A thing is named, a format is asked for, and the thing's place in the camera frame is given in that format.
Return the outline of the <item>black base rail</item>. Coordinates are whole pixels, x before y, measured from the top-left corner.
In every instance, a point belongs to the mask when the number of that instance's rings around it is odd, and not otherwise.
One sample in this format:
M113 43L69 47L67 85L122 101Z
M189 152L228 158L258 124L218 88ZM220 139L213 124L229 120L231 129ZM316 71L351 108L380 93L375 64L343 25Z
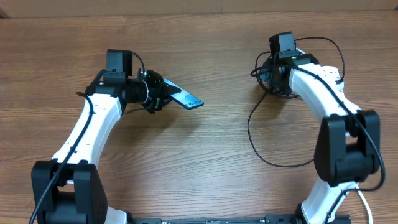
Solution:
M245 218L205 218L162 220L160 218L133 218L134 224L305 224L297 215L266 215L265 217Z

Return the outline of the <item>white power strip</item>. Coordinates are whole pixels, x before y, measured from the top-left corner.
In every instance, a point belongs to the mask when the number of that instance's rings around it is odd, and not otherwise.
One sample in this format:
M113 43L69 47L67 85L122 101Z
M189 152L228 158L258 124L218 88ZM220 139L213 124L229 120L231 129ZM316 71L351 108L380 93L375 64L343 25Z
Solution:
M322 66L322 78L341 96L344 95L344 81L341 81L339 71L336 67Z

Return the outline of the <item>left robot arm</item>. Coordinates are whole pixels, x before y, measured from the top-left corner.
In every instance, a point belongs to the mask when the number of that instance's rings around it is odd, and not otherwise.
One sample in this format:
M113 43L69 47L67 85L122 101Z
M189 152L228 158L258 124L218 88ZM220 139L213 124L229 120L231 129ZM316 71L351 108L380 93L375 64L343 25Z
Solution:
M150 114L171 101L185 109L203 102L159 73L141 67L133 74L130 50L109 49L106 67L84 92L83 110L63 146L49 161L37 161L31 171L35 208L30 223L134 223L128 211L112 208L98 173L110 132L127 114L128 104L140 104Z

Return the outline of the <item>blue Galaxy smartphone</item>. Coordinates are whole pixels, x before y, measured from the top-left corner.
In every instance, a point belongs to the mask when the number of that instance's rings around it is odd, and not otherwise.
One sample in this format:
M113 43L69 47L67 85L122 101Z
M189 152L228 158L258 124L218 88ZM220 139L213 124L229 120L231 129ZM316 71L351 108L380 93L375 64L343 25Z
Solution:
M176 85L175 83L171 82L168 79L164 79L164 83L165 84L169 83L171 85L178 86L178 85ZM187 110L191 110L191 109L194 109L194 108L197 108L197 107L200 107L200 106L204 105L204 102L202 100L198 99L197 97L195 97L191 93L187 92L183 88L181 88L181 89L182 89L181 99L175 100L175 99L171 98L176 103L178 103L180 106L184 107Z

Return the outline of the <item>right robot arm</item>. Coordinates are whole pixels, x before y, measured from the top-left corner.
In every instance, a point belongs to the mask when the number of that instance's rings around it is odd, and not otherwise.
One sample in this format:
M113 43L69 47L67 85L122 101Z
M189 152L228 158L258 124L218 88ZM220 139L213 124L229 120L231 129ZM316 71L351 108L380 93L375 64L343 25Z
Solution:
M360 183L381 173L380 189L386 168L380 153L380 118L374 110L363 111L345 97L345 72L322 66L312 55L297 47L291 32L269 38L269 57L256 66L256 77L268 95L281 98L300 97L320 122L314 156L318 179L310 195L295 213L266 215L266 223L351 223L349 215L337 210L351 192L363 197Z

